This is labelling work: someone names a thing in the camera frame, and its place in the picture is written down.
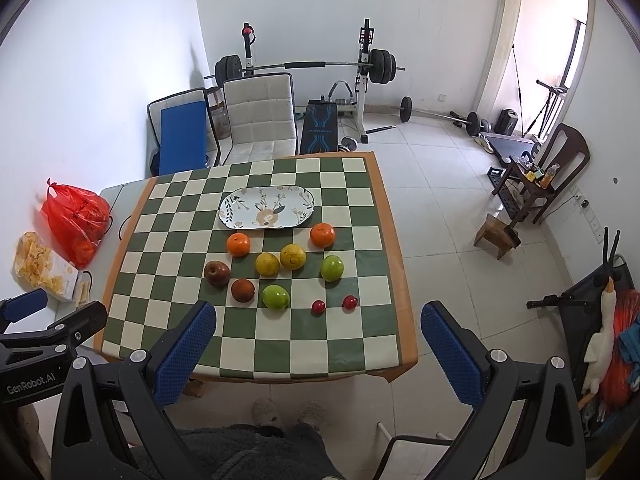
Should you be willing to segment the dark red apple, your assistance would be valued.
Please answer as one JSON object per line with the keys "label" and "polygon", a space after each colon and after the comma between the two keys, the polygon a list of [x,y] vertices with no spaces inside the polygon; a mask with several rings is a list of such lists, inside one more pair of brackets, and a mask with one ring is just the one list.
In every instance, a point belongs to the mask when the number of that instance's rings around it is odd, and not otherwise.
{"label": "dark red apple", "polygon": [[203,276],[214,287],[226,286],[231,278],[230,268],[222,261],[210,260],[204,266]]}

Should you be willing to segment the small reddish brown fruit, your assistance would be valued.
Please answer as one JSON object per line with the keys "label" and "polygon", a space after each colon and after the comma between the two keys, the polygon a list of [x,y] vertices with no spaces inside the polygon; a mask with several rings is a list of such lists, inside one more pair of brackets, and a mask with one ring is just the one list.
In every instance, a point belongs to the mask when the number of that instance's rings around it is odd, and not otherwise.
{"label": "small reddish brown fruit", "polygon": [[255,297],[255,285],[247,278],[238,278],[231,285],[231,296],[236,302],[247,304]]}

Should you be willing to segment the orange mandarin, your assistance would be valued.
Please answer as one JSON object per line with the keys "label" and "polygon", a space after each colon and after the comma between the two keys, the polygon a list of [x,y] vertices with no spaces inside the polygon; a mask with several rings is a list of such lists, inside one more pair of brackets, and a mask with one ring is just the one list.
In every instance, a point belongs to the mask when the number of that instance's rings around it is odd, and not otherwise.
{"label": "orange mandarin", "polygon": [[227,238],[226,248],[233,258],[242,258],[250,252],[250,238],[241,232],[233,233]]}
{"label": "orange mandarin", "polygon": [[324,249],[334,244],[336,233],[334,227],[329,223],[321,222],[311,228],[309,238],[314,246]]}

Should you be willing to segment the green apple front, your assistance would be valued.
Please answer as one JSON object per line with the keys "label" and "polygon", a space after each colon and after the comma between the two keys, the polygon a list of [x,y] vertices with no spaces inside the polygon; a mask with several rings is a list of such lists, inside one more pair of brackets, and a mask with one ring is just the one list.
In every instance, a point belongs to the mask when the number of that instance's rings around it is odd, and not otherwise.
{"label": "green apple front", "polygon": [[290,301],[290,294],[280,285],[268,285],[262,291],[262,303],[268,309],[285,310],[290,306]]}

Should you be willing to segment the green apple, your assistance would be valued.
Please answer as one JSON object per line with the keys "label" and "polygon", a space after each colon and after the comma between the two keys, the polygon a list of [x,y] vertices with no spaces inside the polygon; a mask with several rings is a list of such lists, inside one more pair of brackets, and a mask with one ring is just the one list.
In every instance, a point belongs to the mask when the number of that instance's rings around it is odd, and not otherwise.
{"label": "green apple", "polygon": [[328,283],[340,280],[344,273],[344,262],[336,255],[328,255],[321,263],[320,275]]}
{"label": "green apple", "polygon": [[290,301],[290,294],[280,285],[268,285],[262,291],[262,303],[268,309],[285,310],[290,306]]}

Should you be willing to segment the cherry tomato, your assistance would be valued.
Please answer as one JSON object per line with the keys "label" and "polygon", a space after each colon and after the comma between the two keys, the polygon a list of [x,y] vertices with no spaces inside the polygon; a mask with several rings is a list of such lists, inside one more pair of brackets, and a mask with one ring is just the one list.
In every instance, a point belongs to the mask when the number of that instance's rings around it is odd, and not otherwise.
{"label": "cherry tomato", "polygon": [[326,312],[326,303],[323,300],[316,300],[311,305],[311,312],[315,316],[322,315]]}
{"label": "cherry tomato", "polygon": [[346,311],[352,311],[358,306],[358,298],[354,295],[345,296],[342,302],[342,308]]}

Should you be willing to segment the yellow orange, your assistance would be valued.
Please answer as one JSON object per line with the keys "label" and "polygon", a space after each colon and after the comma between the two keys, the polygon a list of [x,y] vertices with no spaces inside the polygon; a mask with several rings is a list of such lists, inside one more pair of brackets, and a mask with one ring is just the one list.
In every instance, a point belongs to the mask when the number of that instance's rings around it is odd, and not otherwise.
{"label": "yellow orange", "polygon": [[306,252],[297,244],[287,244],[280,251],[280,263],[286,270],[298,270],[305,265],[306,260]]}
{"label": "yellow orange", "polygon": [[262,252],[255,260],[256,272],[266,278],[274,278],[280,272],[280,261],[271,252]]}

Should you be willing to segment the snack box with chips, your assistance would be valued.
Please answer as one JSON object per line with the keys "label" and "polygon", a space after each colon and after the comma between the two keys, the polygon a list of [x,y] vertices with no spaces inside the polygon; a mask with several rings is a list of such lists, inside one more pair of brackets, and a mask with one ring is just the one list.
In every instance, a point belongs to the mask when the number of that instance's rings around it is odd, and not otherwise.
{"label": "snack box with chips", "polygon": [[14,275],[35,288],[43,288],[61,302],[76,306],[89,301],[91,278],[67,262],[40,240],[36,232],[25,232],[17,242]]}

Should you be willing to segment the white goose plush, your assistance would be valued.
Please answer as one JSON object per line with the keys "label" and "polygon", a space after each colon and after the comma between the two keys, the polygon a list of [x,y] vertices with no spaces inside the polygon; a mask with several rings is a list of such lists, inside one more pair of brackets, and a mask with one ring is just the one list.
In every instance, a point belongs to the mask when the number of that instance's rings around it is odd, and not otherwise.
{"label": "white goose plush", "polygon": [[582,385],[582,393],[587,398],[592,398],[598,393],[601,382],[603,382],[612,361],[616,301],[617,295],[614,281],[609,278],[600,301],[602,327],[591,336],[584,357],[584,362],[588,364],[588,368]]}

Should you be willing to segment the red plastic bag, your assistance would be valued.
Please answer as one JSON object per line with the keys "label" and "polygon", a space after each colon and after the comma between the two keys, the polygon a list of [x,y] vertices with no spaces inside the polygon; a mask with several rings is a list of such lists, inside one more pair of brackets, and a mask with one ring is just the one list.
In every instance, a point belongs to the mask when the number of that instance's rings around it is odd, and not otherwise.
{"label": "red plastic bag", "polygon": [[67,260],[85,269],[111,224],[107,201],[84,188],[47,180],[41,212]]}

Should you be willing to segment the black scooter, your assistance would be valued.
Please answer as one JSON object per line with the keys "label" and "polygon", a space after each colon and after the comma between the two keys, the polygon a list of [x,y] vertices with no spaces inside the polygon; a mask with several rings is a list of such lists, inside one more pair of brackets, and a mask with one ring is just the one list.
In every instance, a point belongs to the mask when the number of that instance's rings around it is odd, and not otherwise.
{"label": "black scooter", "polygon": [[584,357],[591,336],[602,327],[600,307],[602,292],[608,284],[609,278],[614,281],[617,299],[619,294],[634,287],[626,260],[618,253],[618,244],[620,244],[620,232],[611,235],[608,229],[604,229],[602,259],[596,270],[575,285],[570,286],[562,294],[547,295],[539,300],[530,300],[526,304],[526,308],[529,310],[555,308],[559,311],[567,351],[570,356],[572,381],[576,393],[580,396],[578,405],[581,408],[594,398],[594,396],[587,398],[582,393],[582,385],[588,368]]}

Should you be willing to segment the person legs dark trousers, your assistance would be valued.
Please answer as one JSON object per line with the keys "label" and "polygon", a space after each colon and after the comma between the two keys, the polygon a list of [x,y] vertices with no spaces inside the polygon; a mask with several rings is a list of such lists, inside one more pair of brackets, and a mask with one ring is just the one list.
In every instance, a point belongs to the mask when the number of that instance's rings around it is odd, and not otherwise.
{"label": "person legs dark trousers", "polygon": [[180,438],[200,474],[180,468],[180,479],[341,479],[321,431],[326,410],[310,402],[297,422],[285,426],[267,398],[252,405],[252,421],[221,428],[181,430]]}

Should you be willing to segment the small wooden stool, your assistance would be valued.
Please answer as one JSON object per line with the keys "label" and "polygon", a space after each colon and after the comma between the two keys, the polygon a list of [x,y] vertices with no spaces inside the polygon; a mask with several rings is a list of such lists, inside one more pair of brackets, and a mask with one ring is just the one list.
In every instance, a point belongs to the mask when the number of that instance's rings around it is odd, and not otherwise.
{"label": "small wooden stool", "polygon": [[497,248],[498,260],[501,260],[508,252],[522,244],[518,233],[514,229],[491,214],[486,216],[484,223],[478,229],[473,245],[477,246],[481,240],[486,240],[486,242]]}

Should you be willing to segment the floral oval plate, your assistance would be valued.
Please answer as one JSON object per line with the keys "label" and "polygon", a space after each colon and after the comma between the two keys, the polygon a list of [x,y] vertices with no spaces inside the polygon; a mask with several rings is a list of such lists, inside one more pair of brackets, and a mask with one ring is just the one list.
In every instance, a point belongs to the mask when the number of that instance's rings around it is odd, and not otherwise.
{"label": "floral oval plate", "polygon": [[314,196],[297,185],[239,188],[220,203],[218,217],[228,229],[292,229],[313,214]]}

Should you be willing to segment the green checkered tablecloth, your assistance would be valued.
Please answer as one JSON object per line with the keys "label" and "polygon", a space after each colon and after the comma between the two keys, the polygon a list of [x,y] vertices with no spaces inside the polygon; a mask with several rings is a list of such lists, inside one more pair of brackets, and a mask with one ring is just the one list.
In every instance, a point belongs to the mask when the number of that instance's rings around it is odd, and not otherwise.
{"label": "green checkered tablecloth", "polygon": [[418,360],[412,307],[370,152],[240,162],[109,188],[89,266],[108,358],[149,349],[192,304],[216,330],[196,372],[294,382],[394,380]]}

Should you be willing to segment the dark wooden chair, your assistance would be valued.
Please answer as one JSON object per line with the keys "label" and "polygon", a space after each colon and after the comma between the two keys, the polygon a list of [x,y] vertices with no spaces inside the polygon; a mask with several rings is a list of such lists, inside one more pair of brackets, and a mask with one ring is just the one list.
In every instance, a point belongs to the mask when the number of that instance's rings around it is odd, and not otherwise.
{"label": "dark wooden chair", "polygon": [[506,168],[490,167],[491,194],[498,196],[510,218],[510,228],[534,212],[533,224],[541,222],[552,203],[572,184],[590,162],[585,137],[575,128],[559,124],[544,144],[537,160],[533,156],[511,158]]}

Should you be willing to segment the white padded chair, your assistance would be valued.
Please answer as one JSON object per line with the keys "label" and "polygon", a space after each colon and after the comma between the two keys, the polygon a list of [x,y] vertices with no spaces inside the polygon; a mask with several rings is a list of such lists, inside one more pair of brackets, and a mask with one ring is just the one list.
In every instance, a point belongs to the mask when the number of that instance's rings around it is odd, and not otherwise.
{"label": "white padded chair", "polygon": [[227,81],[224,90],[231,148],[224,162],[262,162],[294,156],[297,122],[289,73]]}

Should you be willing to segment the barbell on rack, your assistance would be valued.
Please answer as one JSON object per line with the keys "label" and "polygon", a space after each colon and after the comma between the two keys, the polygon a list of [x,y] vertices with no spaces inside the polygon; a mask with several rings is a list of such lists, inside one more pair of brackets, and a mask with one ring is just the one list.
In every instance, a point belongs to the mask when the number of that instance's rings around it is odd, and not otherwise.
{"label": "barbell on rack", "polygon": [[314,70],[315,68],[328,67],[357,67],[370,77],[374,84],[388,84],[398,72],[404,72],[405,67],[397,64],[395,55],[386,50],[373,49],[369,53],[368,62],[326,62],[326,61],[295,61],[285,63],[274,63],[267,65],[256,65],[244,67],[239,55],[228,55],[221,58],[214,67],[211,75],[205,79],[213,79],[218,86],[228,80],[239,79],[250,76],[258,70]]}

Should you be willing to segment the black speaker box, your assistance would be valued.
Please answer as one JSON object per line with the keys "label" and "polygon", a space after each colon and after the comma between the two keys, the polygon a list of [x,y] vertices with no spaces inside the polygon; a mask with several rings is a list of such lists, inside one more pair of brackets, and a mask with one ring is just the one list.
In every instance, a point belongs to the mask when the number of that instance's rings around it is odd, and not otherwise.
{"label": "black speaker box", "polygon": [[512,108],[505,108],[498,116],[494,131],[504,136],[512,136],[517,124],[518,113]]}

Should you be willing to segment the floor barbell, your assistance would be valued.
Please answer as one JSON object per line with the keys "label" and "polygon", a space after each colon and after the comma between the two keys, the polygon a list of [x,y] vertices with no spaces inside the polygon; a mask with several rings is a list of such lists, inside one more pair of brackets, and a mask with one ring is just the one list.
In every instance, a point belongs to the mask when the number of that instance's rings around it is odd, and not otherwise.
{"label": "floor barbell", "polygon": [[413,115],[416,115],[420,117],[442,119],[446,120],[447,122],[460,124],[462,126],[465,126],[465,131],[469,136],[478,136],[481,132],[484,131],[484,129],[482,128],[482,120],[480,119],[480,116],[478,116],[475,112],[471,112],[465,117],[462,117],[457,113],[442,114],[432,112],[431,110],[418,110],[417,108],[413,107],[413,102],[410,96],[404,96],[401,99],[398,110],[399,117],[402,122],[408,122],[408,120]]}

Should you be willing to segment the black blue bench pad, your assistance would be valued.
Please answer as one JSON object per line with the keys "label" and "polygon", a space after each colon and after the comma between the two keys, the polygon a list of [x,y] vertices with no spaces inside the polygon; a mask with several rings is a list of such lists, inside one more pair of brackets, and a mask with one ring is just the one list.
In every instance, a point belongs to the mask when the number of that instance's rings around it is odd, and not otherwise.
{"label": "black blue bench pad", "polygon": [[310,100],[304,114],[299,155],[337,151],[337,105],[329,101]]}

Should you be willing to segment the white weight bench rack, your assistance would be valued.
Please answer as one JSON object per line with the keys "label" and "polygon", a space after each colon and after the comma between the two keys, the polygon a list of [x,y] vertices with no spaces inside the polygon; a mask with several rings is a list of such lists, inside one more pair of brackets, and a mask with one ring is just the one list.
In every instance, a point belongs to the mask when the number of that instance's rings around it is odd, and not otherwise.
{"label": "white weight bench rack", "polygon": [[[254,27],[249,22],[245,22],[243,24],[241,35],[244,42],[244,67],[256,66],[252,53],[252,47],[256,40]],[[363,25],[360,27],[358,35],[358,60],[356,62],[369,61],[369,53],[374,49],[374,47],[372,47],[373,39],[374,28],[371,26],[370,18],[364,18]],[[366,97],[369,86],[370,84],[373,84],[373,82],[371,81],[370,77],[364,72],[364,70],[358,70],[357,67],[355,68],[355,87],[352,88],[352,96],[349,98],[349,101],[346,104],[339,105],[337,107],[337,110],[343,113],[352,113],[352,119],[354,120],[359,140],[361,143],[367,144],[369,142],[370,134],[390,130],[392,126],[373,128],[369,130],[364,128],[364,104],[366,104]]]}

